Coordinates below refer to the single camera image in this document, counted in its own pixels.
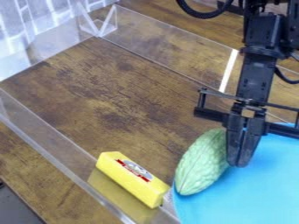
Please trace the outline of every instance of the yellow sponge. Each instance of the yellow sponge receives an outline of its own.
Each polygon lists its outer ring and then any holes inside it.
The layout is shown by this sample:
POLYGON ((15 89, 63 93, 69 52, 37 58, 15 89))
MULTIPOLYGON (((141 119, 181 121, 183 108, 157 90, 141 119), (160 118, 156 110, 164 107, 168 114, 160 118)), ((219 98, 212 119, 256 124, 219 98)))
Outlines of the yellow sponge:
POLYGON ((163 204, 169 186, 119 151, 103 152, 97 168, 151 207, 163 204))

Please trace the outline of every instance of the wood grain surface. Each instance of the wood grain surface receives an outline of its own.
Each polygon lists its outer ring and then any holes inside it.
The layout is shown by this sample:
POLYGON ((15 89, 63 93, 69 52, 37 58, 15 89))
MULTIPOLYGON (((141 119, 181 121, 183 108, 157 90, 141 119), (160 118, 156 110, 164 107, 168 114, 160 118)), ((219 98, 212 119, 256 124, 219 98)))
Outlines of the wood grain surface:
MULTIPOLYGON (((120 4, 228 46, 242 46, 239 16, 226 13, 195 20, 172 0, 120 4)), ((99 38, 47 59, 0 87, 92 156, 121 151, 168 184, 188 145, 219 126, 192 116, 199 84, 99 38)), ((215 99, 209 106, 230 105, 215 99)), ((4 125, 0 176, 47 223, 119 223, 4 125)))

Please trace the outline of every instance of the blue mat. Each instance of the blue mat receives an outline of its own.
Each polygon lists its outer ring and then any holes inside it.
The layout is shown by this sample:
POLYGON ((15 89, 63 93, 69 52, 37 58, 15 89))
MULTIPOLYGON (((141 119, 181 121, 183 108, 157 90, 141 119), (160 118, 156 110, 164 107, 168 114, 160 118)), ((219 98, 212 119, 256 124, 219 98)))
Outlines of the blue mat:
POLYGON ((173 206, 187 224, 299 224, 299 140, 263 136, 246 168, 228 168, 203 192, 173 206))

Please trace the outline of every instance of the robotic arm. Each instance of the robotic arm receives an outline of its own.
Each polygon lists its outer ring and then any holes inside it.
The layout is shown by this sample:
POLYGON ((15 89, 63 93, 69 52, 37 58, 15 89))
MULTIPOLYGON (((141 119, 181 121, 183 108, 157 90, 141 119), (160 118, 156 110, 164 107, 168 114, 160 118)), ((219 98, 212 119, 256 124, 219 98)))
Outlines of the robotic arm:
MULTIPOLYGON (((214 12, 201 13, 193 10, 184 0, 176 0, 181 9, 193 17, 215 18, 231 6, 227 2, 214 12)), ((243 67, 238 81, 235 96, 219 92, 200 90, 199 104, 193 114, 212 121, 220 122, 227 129, 227 160, 228 164, 244 167, 254 156, 259 140, 267 133, 299 139, 299 108, 276 105, 268 101, 274 75, 290 84, 299 84, 299 80, 290 80, 279 71, 276 61, 295 56, 299 49, 299 0, 287 0, 288 7, 284 15, 266 13, 267 0, 239 0, 239 7, 244 4, 244 44, 240 49, 244 54, 243 67), (230 113, 205 108, 205 96, 216 95, 234 100, 230 113), (294 127, 267 122, 267 107, 291 110, 296 113, 294 127), (243 110, 254 112, 252 117, 242 115, 243 110)))

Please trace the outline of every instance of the green melon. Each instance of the green melon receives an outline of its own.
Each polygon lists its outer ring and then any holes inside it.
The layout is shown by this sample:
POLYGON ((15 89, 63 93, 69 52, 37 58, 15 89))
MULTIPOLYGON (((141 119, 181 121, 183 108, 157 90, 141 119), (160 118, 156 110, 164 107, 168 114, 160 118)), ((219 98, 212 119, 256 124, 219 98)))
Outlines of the green melon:
POLYGON ((224 129, 211 129, 191 145, 175 171, 175 187, 181 195, 204 190, 230 167, 224 129))

